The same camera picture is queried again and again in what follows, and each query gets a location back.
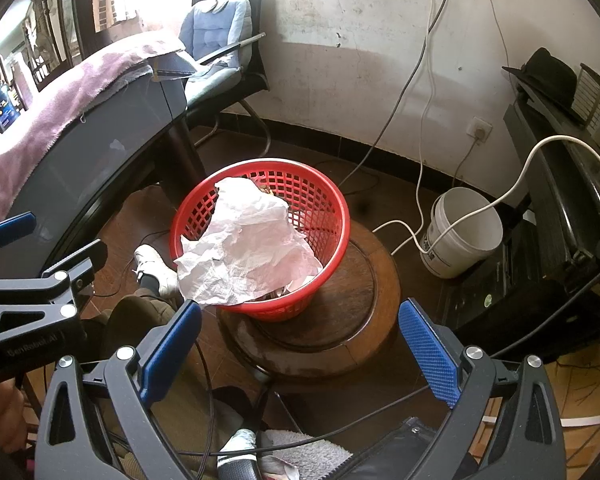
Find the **purple cloth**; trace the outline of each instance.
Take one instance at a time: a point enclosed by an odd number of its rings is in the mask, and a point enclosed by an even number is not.
[[[0,220],[64,128],[100,92],[144,60],[183,50],[182,42],[166,30],[143,32],[106,46],[49,83],[0,136]]]

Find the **shoe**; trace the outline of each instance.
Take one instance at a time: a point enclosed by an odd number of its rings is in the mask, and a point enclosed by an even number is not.
[[[158,251],[149,245],[141,245],[134,251],[138,267],[134,271],[138,283],[145,274],[153,276],[160,285],[159,295],[167,300],[178,294],[178,275],[164,263]]]

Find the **blue gripper pad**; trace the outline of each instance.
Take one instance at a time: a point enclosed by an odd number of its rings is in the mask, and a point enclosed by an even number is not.
[[[202,328],[202,311],[194,301],[186,301],[165,327],[152,329],[157,340],[144,364],[139,396],[146,407],[163,400]],[[138,351],[144,350],[144,340]]]
[[[460,398],[458,366],[436,335],[429,317],[414,300],[400,306],[398,325],[431,391],[453,408]]]
[[[30,235],[36,229],[33,213],[23,213],[0,222],[0,248]]]

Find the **red wastebasket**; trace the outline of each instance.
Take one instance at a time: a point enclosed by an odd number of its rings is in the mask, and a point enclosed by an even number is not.
[[[211,220],[218,194],[216,182],[228,177],[250,178],[289,204],[289,221],[306,235],[315,257],[323,265],[311,282],[280,298],[219,306],[261,321],[282,321],[297,316],[338,267],[349,243],[349,208],[338,187],[320,171],[282,158],[238,162],[198,184],[184,199],[171,225],[171,257],[182,256],[180,236],[196,240]]]

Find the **round wooden stool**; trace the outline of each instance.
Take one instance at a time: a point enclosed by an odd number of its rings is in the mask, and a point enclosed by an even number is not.
[[[266,323],[219,308],[218,324],[227,346],[252,370],[315,380],[369,359],[389,335],[399,307],[394,260],[371,231],[352,222],[342,263],[305,311]]]

